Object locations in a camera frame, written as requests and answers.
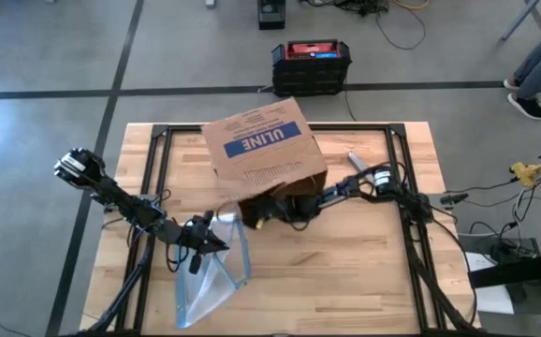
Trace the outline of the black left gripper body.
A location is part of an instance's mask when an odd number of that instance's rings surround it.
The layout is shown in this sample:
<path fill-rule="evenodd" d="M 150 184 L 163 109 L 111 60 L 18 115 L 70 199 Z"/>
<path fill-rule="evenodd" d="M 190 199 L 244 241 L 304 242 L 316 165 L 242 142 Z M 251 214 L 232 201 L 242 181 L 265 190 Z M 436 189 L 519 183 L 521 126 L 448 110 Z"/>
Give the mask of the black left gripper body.
<path fill-rule="evenodd" d="M 179 263 L 184 262 L 189 256 L 189 250 L 193 250 L 188 271 L 197 274 L 204 254 L 206 245 L 211 244 L 207 240 L 207 234 L 214 216 L 213 211 L 206 211 L 202 216 L 194 215 L 183 227 L 183 233 L 179 241 Z"/>

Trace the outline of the person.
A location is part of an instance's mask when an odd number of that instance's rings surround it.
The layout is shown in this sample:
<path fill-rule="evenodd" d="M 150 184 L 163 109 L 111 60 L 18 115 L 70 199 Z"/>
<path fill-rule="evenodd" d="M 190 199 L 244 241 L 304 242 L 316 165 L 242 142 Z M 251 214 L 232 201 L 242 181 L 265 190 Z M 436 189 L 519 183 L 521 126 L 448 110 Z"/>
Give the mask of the person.
<path fill-rule="evenodd" d="M 541 120 L 541 42 L 534 47 L 510 78 L 503 81 L 511 91 L 506 100 L 524 116 Z"/>

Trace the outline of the white mesh blue-zipper bag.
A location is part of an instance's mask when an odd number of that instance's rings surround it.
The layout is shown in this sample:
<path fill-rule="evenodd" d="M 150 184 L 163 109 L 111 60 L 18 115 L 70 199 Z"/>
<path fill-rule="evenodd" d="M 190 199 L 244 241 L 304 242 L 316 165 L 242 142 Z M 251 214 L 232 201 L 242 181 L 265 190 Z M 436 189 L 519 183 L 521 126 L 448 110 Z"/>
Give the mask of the white mesh blue-zipper bag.
<path fill-rule="evenodd" d="M 176 248 L 183 260 L 176 274 L 176 327 L 187 329 L 245 286 L 251 277 L 248 242 L 241 218 L 225 213 L 212 218 L 210 229 L 228 248 L 201 254 Z"/>

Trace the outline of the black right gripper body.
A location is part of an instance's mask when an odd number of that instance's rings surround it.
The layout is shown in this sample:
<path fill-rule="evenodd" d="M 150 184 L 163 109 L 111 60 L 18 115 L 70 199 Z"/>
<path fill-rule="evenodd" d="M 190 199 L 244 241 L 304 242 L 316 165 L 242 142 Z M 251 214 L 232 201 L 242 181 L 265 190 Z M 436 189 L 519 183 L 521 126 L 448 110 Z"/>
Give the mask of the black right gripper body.
<path fill-rule="evenodd" d="M 249 228 L 255 229 L 256 221 L 271 218 L 271 201 L 268 198 L 251 198 L 240 203 L 242 222 Z"/>

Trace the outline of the black power adapter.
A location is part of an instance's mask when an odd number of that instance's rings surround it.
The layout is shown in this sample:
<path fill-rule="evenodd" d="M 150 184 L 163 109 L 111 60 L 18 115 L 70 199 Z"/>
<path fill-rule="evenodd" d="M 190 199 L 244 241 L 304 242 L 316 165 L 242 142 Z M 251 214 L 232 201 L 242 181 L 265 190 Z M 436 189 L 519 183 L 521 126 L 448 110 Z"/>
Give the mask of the black power adapter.
<path fill-rule="evenodd" d="M 510 239 L 498 239 L 490 248 L 490 258 L 498 264 L 512 264 L 534 257 L 533 249 Z"/>

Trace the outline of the grey base plate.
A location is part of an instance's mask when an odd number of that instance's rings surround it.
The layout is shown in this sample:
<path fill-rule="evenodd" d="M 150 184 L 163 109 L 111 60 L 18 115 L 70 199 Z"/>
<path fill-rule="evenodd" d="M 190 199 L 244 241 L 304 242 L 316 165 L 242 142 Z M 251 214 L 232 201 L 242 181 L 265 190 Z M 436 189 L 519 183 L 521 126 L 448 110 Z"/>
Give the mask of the grey base plate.
<path fill-rule="evenodd" d="M 488 235 L 483 237 L 462 235 L 460 236 L 460 241 L 462 247 L 466 252 L 478 253 L 493 261 L 490 258 L 490 248 L 496 243 L 498 239 L 510 239 L 512 241 L 519 241 L 524 246 L 529 247 L 535 251 L 535 257 L 541 256 L 538 245 L 536 244 L 535 239 L 518 239 L 518 238 L 499 238 L 497 235 Z"/>

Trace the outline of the black metal bar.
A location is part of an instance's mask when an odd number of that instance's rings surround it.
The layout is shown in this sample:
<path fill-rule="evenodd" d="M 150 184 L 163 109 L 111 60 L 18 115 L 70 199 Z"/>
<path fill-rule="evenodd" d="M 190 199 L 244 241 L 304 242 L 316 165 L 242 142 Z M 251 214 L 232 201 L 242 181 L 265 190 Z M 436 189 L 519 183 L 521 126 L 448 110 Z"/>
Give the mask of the black metal bar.
<path fill-rule="evenodd" d="M 469 272 L 475 288 L 541 280 L 541 256 Z"/>

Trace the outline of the grey metal table leg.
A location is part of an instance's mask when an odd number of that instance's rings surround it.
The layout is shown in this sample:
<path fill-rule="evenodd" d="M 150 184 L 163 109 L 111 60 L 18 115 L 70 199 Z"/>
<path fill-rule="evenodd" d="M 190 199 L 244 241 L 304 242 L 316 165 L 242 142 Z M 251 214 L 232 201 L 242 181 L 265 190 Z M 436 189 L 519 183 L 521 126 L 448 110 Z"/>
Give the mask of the grey metal table leg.
<path fill-rule="evenodd" d="M 523 21 L 527 18 L 527 16 L 532 13 L 532 11 L 540 3 L 540 1 L 541 0 L 523 0 L 524 7 L 519 11 L 519 14 L 516 16 L 514 21 L 511 22 L 511 24 L 501 35 L 501 40 L 508 40 L 523 23 Z"/>

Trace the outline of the yellow connector plug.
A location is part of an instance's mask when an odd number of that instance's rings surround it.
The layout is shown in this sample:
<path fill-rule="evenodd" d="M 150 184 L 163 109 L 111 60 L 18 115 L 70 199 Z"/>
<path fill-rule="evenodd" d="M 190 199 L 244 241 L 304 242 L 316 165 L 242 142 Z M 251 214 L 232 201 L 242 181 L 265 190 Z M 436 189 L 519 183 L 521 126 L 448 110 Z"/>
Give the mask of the yellow connector plug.
<path fill-rule="evenodd" d="M 509 172 L 524 187 L 531 188 L 536 186 L 538 175 L 541 173 L 541 164 L 526 165 L 522 162 L 517 162 L 509 168 Z"/>

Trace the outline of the brown Uline cardboard box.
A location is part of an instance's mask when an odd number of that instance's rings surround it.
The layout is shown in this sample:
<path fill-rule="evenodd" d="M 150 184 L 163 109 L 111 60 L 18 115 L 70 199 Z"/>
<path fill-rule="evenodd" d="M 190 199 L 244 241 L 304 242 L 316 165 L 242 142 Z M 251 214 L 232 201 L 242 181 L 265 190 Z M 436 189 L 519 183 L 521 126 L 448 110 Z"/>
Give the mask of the brown Uline cardboard box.
<path fill-rule="evenodd" d="M 314 133 L 291 97 L 201 127 L 212 169 L 230 200 L 267 192 L 314 195 L 328 167 Z"/>

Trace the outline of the red and black toolbox stack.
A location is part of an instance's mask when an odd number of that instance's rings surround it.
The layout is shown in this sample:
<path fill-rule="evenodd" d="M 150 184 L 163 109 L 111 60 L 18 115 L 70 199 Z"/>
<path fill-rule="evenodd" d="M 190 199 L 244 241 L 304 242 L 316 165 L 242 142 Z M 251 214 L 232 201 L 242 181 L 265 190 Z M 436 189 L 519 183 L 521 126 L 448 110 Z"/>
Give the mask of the red and black toolbox stack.
<path fill-rule="evenodd" d="M 338 39 L 289 41 L 271 52 L 272 91 L 279 97 L 337 95 L 352 63 Z"/>

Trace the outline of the white paper sheet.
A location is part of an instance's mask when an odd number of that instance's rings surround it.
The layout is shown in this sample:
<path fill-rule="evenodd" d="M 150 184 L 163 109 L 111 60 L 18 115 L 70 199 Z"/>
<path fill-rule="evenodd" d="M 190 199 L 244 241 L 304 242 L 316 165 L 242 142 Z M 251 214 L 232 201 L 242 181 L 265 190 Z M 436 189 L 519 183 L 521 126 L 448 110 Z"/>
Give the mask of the white paper sheet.
<path fill-rule="evenodd" d="M 470 271 L 480 271 L 494 267 L 495 263 L 478 253 L 465 254 Z M 512 315 L 515 313 L 513 302 L 505 286 L 477 287 L 473 282 L 477 295 L 477 311 L 495 314 Z"/>

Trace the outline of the black box-shaped floor device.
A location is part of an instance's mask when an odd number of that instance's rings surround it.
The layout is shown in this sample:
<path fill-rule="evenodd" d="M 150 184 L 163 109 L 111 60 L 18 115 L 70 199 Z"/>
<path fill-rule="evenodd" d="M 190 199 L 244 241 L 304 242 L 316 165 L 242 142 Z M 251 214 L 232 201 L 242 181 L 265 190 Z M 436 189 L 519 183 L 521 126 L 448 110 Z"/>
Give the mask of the black box-shaped floor device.
<path fill-rule="evenodd" d="M 285 0 L 257 0 L 257 19 L 260 30 L 285 28 Z"/>

